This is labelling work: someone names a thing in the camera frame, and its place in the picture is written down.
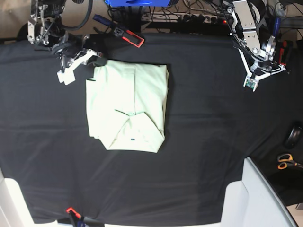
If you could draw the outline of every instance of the folded shirt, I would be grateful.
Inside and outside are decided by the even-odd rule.
[[[166,65],[108,60],[86,80],[89,135],[107,150],[157,153],[163,141]]]

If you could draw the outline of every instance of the black table surface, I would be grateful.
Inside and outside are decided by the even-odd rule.
[[[243,87],[246,76],[229,38],[144,34],[136,48],[105,39],[110,59],[167,64],[166,139],[157,154],[106,151],[89,137],[85,79],[60,84],[59,59],[27,41],[0,46],[0,166],[15,179],[36,223],[80,214],[107,224],[184,226],[219,222],[226,186],[243,160],[259,165],[285,204],[303,201],[302,172],[279,171],[277,154],[293,121],[303,121],[303,58]],[[291,152],[303,161],[303,143]]]

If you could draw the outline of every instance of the white plastic part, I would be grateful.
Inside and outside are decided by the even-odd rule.
[[[61,70],[57,72],[57,76],[60,83],[63,83],[65,85],[69,85],[70,83],[74,82],[76,80],[74,75],[74,70],[81,65],[82,63],[85,63],[88,59],[90,59],[92,56],[97,56],[97,52],[93,50],[87,50],[86,54],[82,57],[77,58],[74,60],[70,67],[65,68],[65,71],[62,72]]]
[[[297,227],[265,177],[248,157],[242,181],[228,185],[221,227]]]
[[[4,178],[0,169],[0,226],[1,227],[57,227],[58,223],[34,224],[19,184]]]

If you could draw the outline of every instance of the black cable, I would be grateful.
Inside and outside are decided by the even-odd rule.
[[[100,31],[99,29],[97,29],[96,27],[93,27],[94,31],[97,33],[97,34],[104,34],[104,32]]]
[[[199,4],[201,4],[199,7],[201,8],[201,9],[205,9],[205,7],[204,7],[204,5],[203,5],[203,3],[201,2],[201,1],[197,1],[196,2],[196,4],[197,4],[197,6],[199,6]]]
[[[176,9],[177,13],[179,13],[179,8],[177,8],[177,6],[176,6],[176,5],[174,5],[174,7],[175,7],[175,9]]]
[[[217,9],[218,11],[221,11],[220,6],[218,6],[217,4],[215,4],[213,1],[211,1],[211,0],[202,0],[202,1],[205,2],[205,3],[208,4],[208,5],[211,5],[213,8],[216,7],[216,9]]]
[[[274,7],[272,7],[272,6],[269,5],[268,0],[266,0],[266,7],[267,7],[267,14],[268,14],[268,15],[271,14],[271,13],[269,12],[269,10],[268,10],[269,7],[270,7],[270,9],[273,11],[272,16],[273,16],[273,17],[276,17],[276,11],[275,11]]]
[[[174,13],[170,12],[168,9],[165,9],[164,7],[162,7],[161,9],[162,9],[162,12],[163,12],[164,15],[165,15],[165,19],[166,19],[167,13],[165,13],[164,10],[167,10],[169,13],[171,13],[172,15],[174,15]]]
[[[195,11],[194,9],[191,9],[191,7],[192,7],[193,5],[195,5],[195,4],[197,4],[198,1],[199,1],[199,0],[196,0],[195,2],[189,4],[188,6],[187,6],[186,4],[184,4],[184,6],[187,8],[187,11],[186,11],[185,13],[187,13],[187,12],[189,11],[189,14],[191,15],[191,10]],[[216,15],[215,13],[210,12],[210,11],[207,11],[206,9],[201,9],[201,10],[199,10],[199,12],[204,12],[204,13],[206,13],[206,14],[211,14],[211,15]]]
[[[43,38],[46,36],[46,34],[49,32],[49,30],[51,29],[51,27],[53,26],[53,24],[55,23],[55,20],[60,16],[60,14],[57,14],[55,16],[55,18],[53,19],[53,21],[51,22],[51,24],[49,25],[48,29],[46,30],[46,32],[42,35],[41,39],[39,40],[39,42],[36,44],[36,46],[38,46],[41,41],[43,40]]]
[[[148,7],[148,9],[150,10],[151,22],[153,22],[153,14],[155,13],[156,7],[153,8],[153,11],[152,11],[152,9],[151,9],[150,6]]]
[[[291,18],[295,18],[295,17],[303,17],[303,16],[293,16],[293,17],[286,17],[286,18],[283,18],[282,21],[285,21],[287,19],[291,19]]]
[[[84,20],[79,25],[77,25],[77,26],[65,26],[65,25],[61,24],[60,28],[62,28],[64,30],[69,30],[69,31],[76,31],[76,30],[82,28],[86,24],[86,22],[89,20],[92,9],[93,9],[93,0],[89,0],[89,6],[88,6],[87,13],[85,15]]]
[[[290,28],[290,29],[288,29],[287,31],[281,33],[281,36],[282,36],[282,35],[285,35],[286,33],[290,32],[290,31],[293,31],[293,30],[297,30],[297,32],[300,34],[300,36],[301,36],[302,39],[303,39],[302,33],[301,33],[301,32],[299,31],[299,29],[297,29],[297,28]]]
[[[301,38],[303,39],[303,35],[302,35],[302,33],[300,32],[300,30],[297,29],[297,31],[298,31],[298,33],[300,34]]]
[[[217,19],[219,18],[219,15],[218,15],[218,12],[217,12],[217,10],[216,10],[216,8],[212,5],[212,4],[210,4],[210,6],[214,9],[214,11],[216,12],[216,16],[217,16]]]
[[[181,15],[178,15],[178,14],[176,14],[176,13],[174,13],[174,12],[171,12],[171,11],[169,11],[168,9],[165,9],[164,7],[162,7],[162,11],[163,11],[163,13],[166,14],[166,15],[175,15],[175,16],[177,16],[178,18],[181,17]]]

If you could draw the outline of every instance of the scissors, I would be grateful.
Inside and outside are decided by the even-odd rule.
[[[278,169],[286,169],[290,166],[297,166],[300,168],[303,168],[303,165],[300,163],[297,163],[293,160],[293,156],[289,153],[284,153],[278,156]]]

